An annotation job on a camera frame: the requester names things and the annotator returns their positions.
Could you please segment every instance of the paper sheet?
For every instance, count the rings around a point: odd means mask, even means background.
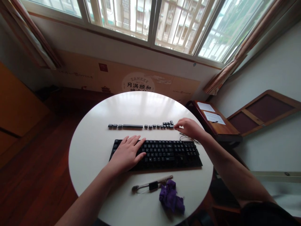
[[[206,111],[204,111],[204,113],[205,113],[208,121],[211,121],[211,122],[217,121],[217,123],[225,125],[224,121],[222,120],[222,118],[219,115],[213,114],[210,112],[206,112]]]
[[[214,109],[211,107],[211,105],[209,105],[209,104],[204,104],[204,103],[198,102],[198,107],[199,107],[201,110],[207,110],[207,111],[215,112],[215,110],[214,110]]]

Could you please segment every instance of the left hand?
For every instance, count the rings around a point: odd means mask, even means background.
[[[130,138],[129,136],[125,137],[113,154],[108,166],[116,170],[117,174],[130,170],[146,155],[145,152],[142,152],[136,156],[138,149],[146,140],[146,138],[143,138],[137,143],[139,138],[140,136],[136,135]]]

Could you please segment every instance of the round white table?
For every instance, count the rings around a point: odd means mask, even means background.
[[[69,171],[78,196],[108,163],[115,139],[141,135],[147,140],[179,140],[181,136],[177,130],[171,129],[115,130],[109,129],[108,124],[161,125],[170,120],[177,123],[183,117],[198,122],[182,104],[151,92],[121,93],[97,104],[78,124],[70,145]],[[213,173],[213,165],[204,148],[196,146],[203,163],[201,169],[140,171],[121,175],[104,202],[99,219],[111,226],[172,226],[189,217],[207,194]],[[168,175],[173,175],[177,195],[184,197],[184,215],[171,215],[163,210],[159,201],[160,188],[142,194],[131,191],[134,185],[150,183]]]

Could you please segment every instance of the forearm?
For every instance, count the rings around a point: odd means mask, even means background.
[[[117,174],[110,165],[104,167],[56,225],[92,225]]]
[[[275,202],[262,184],[209,134],[198,139],[214,168],[241,206],[251,201]]]

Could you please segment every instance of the beige curtain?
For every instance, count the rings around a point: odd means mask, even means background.
[[[0,0],[0,13],[37,66],[53,70],[61,67],[60,60],[20,0]]]
[[[289,9],[288,5],[292,6],[296,0],[275,0],[266,14],[256,24],[249,35],[245,38],[237,51],[234,59],[227,64],[203,89],[205,93],[216,95],[228,77],[238,68],[238,66],[247,57],[249,51],[256,45],[256,43],[265,35],[267,28],[279,19],[279,14],[284,15]]]

